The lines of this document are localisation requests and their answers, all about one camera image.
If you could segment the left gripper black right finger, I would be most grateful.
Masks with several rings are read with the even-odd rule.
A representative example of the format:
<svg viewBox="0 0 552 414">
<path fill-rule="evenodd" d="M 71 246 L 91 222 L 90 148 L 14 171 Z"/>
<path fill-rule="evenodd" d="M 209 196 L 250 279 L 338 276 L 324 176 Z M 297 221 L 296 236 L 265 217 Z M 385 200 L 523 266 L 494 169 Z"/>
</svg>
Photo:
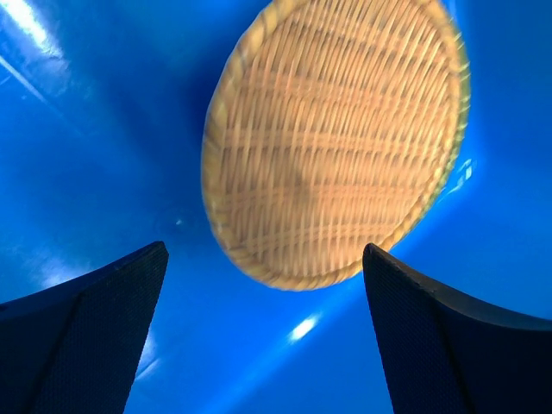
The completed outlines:
<svg viewBox="0 0 552 414">
<path fill-rule="evenodd" d="M 396 413 L 549 413 L 551 322 L 363 252 L 367 302 Z"/>
</svg>

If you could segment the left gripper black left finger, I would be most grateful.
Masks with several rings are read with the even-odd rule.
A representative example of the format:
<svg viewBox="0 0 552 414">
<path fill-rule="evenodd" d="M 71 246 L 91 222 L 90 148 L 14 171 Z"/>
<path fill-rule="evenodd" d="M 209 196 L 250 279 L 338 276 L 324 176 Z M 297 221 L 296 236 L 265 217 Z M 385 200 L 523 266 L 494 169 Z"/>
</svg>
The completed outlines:
<svg viewBox="0 0 552 414">
<path fill-rule="evenodd" d="M 165 278 L 156 241 L 1 305 L 3 413 L 122 413 Z"/>
</svg>

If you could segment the large tan woven tray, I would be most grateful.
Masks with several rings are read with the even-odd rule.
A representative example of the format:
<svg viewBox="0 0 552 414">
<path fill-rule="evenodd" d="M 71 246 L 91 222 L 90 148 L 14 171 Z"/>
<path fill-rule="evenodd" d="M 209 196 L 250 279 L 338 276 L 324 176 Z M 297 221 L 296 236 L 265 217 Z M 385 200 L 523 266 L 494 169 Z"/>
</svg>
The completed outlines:
<svg viewBox="0 0 552 414">
<path fill-rule="evenodd" d="M 441 1 L 272 1 L 210 100 L 202 193 L 213 234 L 249 278 L 338 284 L 423 219 L 470 107 L 461 31 Z"/>
</svg>

